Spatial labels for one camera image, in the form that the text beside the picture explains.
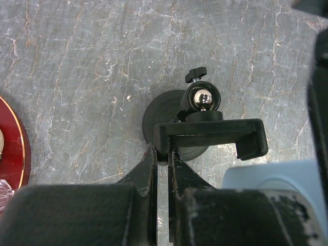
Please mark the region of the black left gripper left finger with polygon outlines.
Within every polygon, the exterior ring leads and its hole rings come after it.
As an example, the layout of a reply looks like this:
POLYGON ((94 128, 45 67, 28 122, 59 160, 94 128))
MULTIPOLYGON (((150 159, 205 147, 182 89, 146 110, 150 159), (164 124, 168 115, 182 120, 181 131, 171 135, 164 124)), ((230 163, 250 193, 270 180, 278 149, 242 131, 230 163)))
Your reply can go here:
POLYGON ((1 215, 1 245, 157 245, 157 155, 110 184, 18 190, 1 215))

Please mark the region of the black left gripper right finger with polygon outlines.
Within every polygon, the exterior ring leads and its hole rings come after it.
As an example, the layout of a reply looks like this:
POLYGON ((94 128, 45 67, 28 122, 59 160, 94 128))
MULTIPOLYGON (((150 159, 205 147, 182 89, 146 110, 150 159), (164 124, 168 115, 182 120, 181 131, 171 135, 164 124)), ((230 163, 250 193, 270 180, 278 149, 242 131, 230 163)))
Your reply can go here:
POLYGON ((173 245, 322 245, 310 203, 293 190, 217 189, 169 154, 169 240, 173 245))

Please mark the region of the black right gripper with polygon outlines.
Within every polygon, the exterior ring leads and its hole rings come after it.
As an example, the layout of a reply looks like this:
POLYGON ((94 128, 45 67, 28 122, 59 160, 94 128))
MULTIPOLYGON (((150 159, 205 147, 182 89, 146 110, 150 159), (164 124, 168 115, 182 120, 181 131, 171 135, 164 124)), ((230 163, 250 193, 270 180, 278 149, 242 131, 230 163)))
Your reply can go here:
POLYGON ((316 37, 307 91, 317 160, 320 170, 327 172, 327 29, 316 37))

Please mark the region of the black phone stand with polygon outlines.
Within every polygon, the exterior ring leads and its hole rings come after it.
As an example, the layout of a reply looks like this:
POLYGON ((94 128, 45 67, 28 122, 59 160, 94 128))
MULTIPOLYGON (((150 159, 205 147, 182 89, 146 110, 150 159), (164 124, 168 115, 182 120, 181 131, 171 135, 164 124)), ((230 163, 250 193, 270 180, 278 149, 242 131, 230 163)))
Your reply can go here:
POLYGON ((153 144, 160 162, 168 162, 176 148, 184 161, 202 155, 208 147, 235 144, 237 158, 265 156, 268 143, 261 119, 225 120, 219 111, 217 87, 202 80, 206 67, 191 69, 186 90, 170 90, 154 98, 142 119, 146 143, 153 144))

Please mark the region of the smartphone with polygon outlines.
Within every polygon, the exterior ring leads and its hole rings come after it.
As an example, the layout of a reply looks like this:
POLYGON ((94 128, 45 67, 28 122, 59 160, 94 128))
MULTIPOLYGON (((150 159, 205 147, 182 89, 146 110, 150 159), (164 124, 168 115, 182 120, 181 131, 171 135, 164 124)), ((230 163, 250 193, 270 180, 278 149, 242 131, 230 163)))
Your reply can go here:
POLYGON ((314 159, 229 168, 223 176, 222 188, 298 192, 311 204, 327 237, 325 200, 318 163, 314 159))

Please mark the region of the round red tray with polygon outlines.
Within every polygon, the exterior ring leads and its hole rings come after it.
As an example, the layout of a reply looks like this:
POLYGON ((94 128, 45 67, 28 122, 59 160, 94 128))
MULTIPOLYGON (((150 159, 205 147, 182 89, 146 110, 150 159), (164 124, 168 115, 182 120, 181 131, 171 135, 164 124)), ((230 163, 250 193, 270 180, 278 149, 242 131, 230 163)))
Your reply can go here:
POLYGON ((26 128, 12 109, 1 98, 1 136, 4 147, 1 156, 1 179, 14 190, 27 185, 31 172, 31 148, 26 128))

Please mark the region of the cream ceramic mug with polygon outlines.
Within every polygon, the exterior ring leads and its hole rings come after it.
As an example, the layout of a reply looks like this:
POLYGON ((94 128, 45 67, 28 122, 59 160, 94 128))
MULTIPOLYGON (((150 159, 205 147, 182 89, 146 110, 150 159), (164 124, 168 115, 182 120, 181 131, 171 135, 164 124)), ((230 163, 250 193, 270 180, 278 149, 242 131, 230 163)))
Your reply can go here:
POLYGON ((0 159, 2 158, 3 149, 4 149, 5 139, 2 131, 0 130, 0 159))

